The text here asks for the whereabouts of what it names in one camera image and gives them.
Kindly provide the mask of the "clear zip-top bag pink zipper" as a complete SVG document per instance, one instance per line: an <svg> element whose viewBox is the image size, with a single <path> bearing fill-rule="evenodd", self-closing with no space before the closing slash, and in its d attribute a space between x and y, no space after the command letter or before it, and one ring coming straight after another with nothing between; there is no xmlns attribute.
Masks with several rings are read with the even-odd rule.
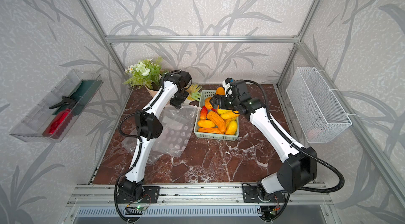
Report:
<svg viewBox="0 0 405 224"><path fill-rule="evenodd" d="M180 157L187 147L200 111L201 108L192 105L183 105L180 109L165 106L159 117L163 125L162 133L153 145L147 164L153 165L165 154Z"/></svg>

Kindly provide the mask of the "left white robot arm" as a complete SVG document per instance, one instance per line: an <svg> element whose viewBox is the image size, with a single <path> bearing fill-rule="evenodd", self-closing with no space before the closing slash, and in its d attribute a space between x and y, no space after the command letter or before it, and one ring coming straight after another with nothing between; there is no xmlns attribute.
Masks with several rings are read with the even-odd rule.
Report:
<svg viewBox="0 0 405 224"><path fill-rule="evenodd" d="M143 180L147 160L155 140L161 135L163 125L159 117L165 106L170 104L180 109L188 97L186 87L191 83L191 75L182 70L166 73L161 79L161 87L152 100L141 110L128 115L119 123L118 129L122 136L137 140L137 146L129 169L119 175L116 182L116 195L125 196L130 201L139 201L144 196ZM134 134L123 132L122 124L134 118L136 131Z"/></svg>

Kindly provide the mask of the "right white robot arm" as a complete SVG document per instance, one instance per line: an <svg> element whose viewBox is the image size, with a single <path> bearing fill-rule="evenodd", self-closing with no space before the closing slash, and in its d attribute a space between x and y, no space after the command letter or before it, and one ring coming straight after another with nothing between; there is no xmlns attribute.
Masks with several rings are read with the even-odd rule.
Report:
<svg viewBox="0 0 405 224"><path fill-rule="evenodd" d="M306 148L296 141L271 115L265 91L262 91L263 100L254 98L247 88L249 83L262 88L255 81L227 78L223 82L225 93L214 95L210 103L215 109L226 109L234 115L244 115L264 135L278 154L282 162L278 172L257 182L257 193L260 199L268 201L276 192L294 193L297 190L303 190L331 193L342 189L345 184L343 174L318 158L312 147ZM308 183L316 179L318 165L328 168L338 177L337 185L323 189L307 187Z"/></svg>

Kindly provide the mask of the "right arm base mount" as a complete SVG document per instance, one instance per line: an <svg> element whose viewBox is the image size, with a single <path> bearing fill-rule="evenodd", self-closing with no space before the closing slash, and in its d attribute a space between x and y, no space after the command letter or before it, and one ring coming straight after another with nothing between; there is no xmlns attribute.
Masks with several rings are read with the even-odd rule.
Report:
<svg viewBox="0 0 405 224"><path fill-rule="evenodd" d="M284 203L286 195L281 192L267 193L261 186L242 183L244 203Z"/></svg>

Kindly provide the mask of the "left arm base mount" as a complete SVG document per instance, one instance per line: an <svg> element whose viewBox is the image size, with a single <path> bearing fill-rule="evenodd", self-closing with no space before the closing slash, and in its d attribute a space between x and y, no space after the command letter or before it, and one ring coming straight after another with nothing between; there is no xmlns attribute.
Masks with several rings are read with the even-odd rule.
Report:
<svg viewBox="0 0 405 224"><path fill-rule="evenodd" d="M141 203L141 204L155 204L158 201L160 193L159 186L146 186L131 188L118 188L118 194L115 201L118 204Z"/></svg>

